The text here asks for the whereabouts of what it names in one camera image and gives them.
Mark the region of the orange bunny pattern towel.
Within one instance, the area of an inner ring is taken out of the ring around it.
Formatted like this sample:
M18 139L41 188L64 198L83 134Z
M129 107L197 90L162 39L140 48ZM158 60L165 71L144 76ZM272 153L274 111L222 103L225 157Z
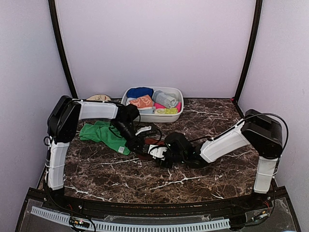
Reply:
M136 106L140 110L146 110L153 107L154 103L149 95L138 97L137 99L130 100L130 104Z

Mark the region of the brown towel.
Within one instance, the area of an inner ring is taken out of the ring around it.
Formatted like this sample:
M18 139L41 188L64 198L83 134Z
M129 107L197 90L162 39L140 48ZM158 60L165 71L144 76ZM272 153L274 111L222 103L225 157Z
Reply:
M158 141L156 139L147 138L145 139L145 146L143 148L142 154L138 154L137 157L141 160L151 160L153 159L152 156L148 154L149 145L163 145L165 146L165 143L163 141Z

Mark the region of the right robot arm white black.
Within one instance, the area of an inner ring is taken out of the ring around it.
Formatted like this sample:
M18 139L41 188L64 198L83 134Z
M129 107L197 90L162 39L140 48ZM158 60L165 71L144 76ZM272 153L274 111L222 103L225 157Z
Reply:
M190 168L203 168L232 151L251 145L258 152L259 160L254 193L247 198L246 205L256 210L265 202L264 194L270 189L287 145L288 138L282 137L283 129L288 129L288 125L282 117L250 109L234 126L215 137L204 136L205 142L197 146L184 134L174 132L165 138L163 145L151 145L148 154L167 168L179 162Z

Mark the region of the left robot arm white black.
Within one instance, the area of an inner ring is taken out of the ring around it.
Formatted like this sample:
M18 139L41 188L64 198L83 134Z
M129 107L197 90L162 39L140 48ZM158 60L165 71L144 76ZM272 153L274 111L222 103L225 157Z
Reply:
M125 146L132 152L144 155L148 145L137 134L133 121L139 117L136 106L113 101L87 101L62 96L47 120L48 135L44 139L48 147L45 166L45 182L50 190L64 187L64 167L67 150L76 134L79 120L108 119L126 140Z

